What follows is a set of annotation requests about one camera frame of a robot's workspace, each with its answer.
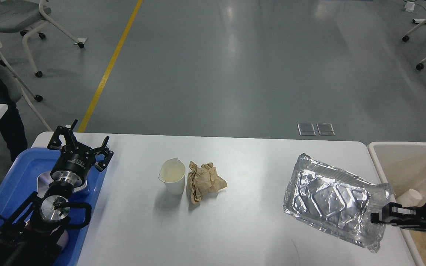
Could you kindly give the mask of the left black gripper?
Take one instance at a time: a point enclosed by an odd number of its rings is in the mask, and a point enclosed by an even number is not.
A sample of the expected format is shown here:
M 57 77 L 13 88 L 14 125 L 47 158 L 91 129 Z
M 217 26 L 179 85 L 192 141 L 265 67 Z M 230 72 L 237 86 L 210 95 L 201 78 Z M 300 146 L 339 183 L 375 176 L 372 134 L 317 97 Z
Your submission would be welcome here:
M 94 166 L 98 172 L 104 171 L 111 162 L 114 152 L 108 147 L 109 136 L 104 138 L 100 147 L 78 148 L 78 141 L 73 133 L 77 123 L 78 120 L 75 119 L 71 125 L 58 126 L 49 140 L 47 149 L 61 152 L 50 173 L 52 180 L 81 187 L 86 182 L 90 168 Z

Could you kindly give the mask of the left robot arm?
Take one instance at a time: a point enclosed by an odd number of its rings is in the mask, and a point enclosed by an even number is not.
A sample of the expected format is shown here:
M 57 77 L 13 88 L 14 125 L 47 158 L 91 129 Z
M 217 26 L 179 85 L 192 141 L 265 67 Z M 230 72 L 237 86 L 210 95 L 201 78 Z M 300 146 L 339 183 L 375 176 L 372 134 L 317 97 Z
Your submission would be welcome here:
M 58 126 L 46 148 L 22 152 L 0 185 L 0 266 L 74 265 L 113 157 Z

